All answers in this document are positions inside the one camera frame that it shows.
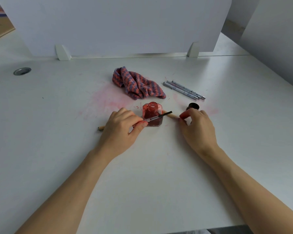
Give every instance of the metal grommet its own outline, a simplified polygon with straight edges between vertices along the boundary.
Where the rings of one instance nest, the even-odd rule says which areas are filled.
[[[16,71],[14,71],[14,75],[24,75],[24,74],[27,74],[31,72],[31,68],[29,67],[23,67],[23,68],[20,68],[20,69],[17,69]]]

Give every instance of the towel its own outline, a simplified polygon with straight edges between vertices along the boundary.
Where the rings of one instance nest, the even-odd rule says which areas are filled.
[[[144,78],[139,73],[128,71],[126,67],[115,69],[112,81],[118,87],[125,87],[125,93],[134,100],[147,98],[148,96],[166,98],[165,93],[157,83]]]

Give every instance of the ink bottle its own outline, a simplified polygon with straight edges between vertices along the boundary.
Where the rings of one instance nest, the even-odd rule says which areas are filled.
[[[162,105],[156,102],[150,102],[142,106],[142,118],[149,119],[163,114]],[[150,121],[147,126],[160,126],[163,122],[163,118],[158,118],[153,121]]]
[[[197,105],[196,103],[190,103],[186,110],[188,110],[189,108],[194,108],[194,109],[199,110],[200,106]]]

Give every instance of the right hand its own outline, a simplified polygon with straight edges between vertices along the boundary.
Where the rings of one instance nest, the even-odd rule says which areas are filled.
[[[188,117],[192,119],[191,125],[185,121]],[[215,128],[205,111],[186,110],[180,114],[179,125],[187,143],[204,161],[219,149]]]

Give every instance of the wall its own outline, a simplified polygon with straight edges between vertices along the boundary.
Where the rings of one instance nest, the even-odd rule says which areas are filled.
[[[293,85],[293,0],[261,0],[240,45]]]
[[[260,0],[232,0],[227,19],[246,27]]]

